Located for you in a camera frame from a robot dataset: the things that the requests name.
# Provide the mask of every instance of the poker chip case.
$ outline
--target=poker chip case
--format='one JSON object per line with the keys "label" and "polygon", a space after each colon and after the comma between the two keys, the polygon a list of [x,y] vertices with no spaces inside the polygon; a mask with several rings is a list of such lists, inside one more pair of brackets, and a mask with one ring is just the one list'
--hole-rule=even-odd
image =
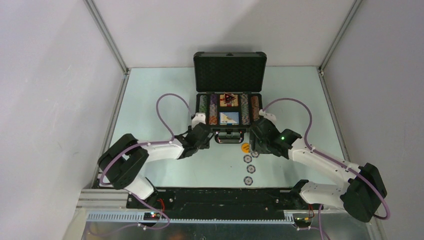
{"label": "poker chip case", "polygon": [[[197,52],[193,57],[196,113],[218,143],[240,143],[259,119],[267,55],[263,52]],[[234,134],[240,135],[230,139]]]}

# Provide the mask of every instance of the white table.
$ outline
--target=white table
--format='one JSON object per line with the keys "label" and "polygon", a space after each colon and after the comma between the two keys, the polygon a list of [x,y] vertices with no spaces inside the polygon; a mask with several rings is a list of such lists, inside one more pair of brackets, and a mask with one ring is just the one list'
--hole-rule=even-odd
{"label": "white table", "polygon": [[[133,68],[125,90],[112,144],[123,134],[131,133],[139,140],[163,141],[170,134],[156,115],[156,101],[165,93],[182,96],[192,111],[196,106],[195,73],[184,68]],[[262,91],[263,106],[277,98],[295,98],[311,110],[313,124],[309,142],[317,149],[343,157],[317,70],[313,66],[266,67]],[[181,134],[191,124],[183,102],[167,96],[160,102],[159,111],[175,134]],[[307,111],[298,103],[275,103],[267,112],[277,117],[280,131],[288,128],[304,135],[309,123]],[[157,187],[220,187],[264,188],[292,187],[300,179],[322,184],[331,181],[319,172],[283,157],[262,154],[252,163],[256,172],[247,172],[241,144],[217,144],[213,139],[209,149],[200,150],[181,160],[160,160],[147,163],[143,173]],[[246,186],[243,179],[253,178]]]}

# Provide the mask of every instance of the orange poker chip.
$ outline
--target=orange poker chip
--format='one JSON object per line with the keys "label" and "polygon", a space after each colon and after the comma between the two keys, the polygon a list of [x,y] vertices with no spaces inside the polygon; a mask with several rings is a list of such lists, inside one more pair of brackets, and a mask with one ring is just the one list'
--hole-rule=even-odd
{"label": "orange poker chip", "polygon": [[243,153],[249,153],[249,143],[243,143],[243,145],[241,145],[241,150],[243,151]]}

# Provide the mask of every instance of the white wall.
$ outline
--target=white wall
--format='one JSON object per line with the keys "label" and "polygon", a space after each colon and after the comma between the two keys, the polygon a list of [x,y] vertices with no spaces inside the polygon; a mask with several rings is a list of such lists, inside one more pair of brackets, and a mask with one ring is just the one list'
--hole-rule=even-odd
{"label": "white wall", "polygon": [[193,66],[198,51],[321,64],[354,0],[96,0],[129,67]]}
{"label": "white wall", "polygon": [[423,12],[422,0],[364,1],[325,69],[352,160],[383,177],[390,240],[423,239]]}
{"label": "white wall", "polygon": [[59,240],[122,73],[82,0],[0,3],[0,239]]}

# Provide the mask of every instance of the poker chip stack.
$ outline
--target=poker chip stack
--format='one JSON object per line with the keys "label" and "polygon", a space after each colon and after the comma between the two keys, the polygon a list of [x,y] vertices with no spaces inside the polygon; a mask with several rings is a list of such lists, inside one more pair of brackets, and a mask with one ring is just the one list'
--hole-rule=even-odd
{"label": "poker chip stack", "polygon": [[253,96],[250,99],[252,104],[252,117],[253,121],[259,120],[259,98],[258,96]]}
{"label": "poker chip stack", "polygon": [[241,102],[241,124],[249,125],[251,123],[249,117],[249,98],[248,95],[243,93],[240,95]]}
{"label": "poker chip stack", "polygon": [[218,124],[218,95],[211,94],[209,102],[209,125]]}
{"label": "poker chip stack", "polygon": [[208,111],[208,96],[201,95],[199,101],[199,113],[206,114]]}

